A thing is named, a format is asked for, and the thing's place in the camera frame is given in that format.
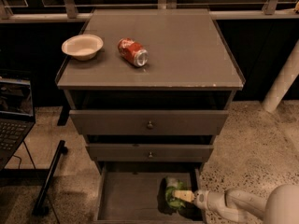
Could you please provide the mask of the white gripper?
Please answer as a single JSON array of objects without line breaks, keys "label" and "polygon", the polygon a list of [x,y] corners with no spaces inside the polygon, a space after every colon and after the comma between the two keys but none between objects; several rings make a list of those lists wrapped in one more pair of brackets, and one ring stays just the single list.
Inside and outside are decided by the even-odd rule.
[{"label": "white gripper", "polygon": [[216,210],[216,201],[219,197],[217,192],[202,189],[197,190],[194,194],[191,190],[174,190],[172,194],[175,198],[193,203],[199,209],[208,211]]}]

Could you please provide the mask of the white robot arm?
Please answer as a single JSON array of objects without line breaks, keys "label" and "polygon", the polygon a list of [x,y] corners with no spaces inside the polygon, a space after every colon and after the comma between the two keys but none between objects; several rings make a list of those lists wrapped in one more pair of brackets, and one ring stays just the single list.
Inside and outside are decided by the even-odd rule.
[{"label": "white robot arm", "polygon": [[299,224],[299,187],[296,185],[278,186],[267,199],[241,189],[227,189],[223,194],[202,189],[196,192],[174,190],[172,195],[236,223],[245,223],[250,213],[263,224]]}]

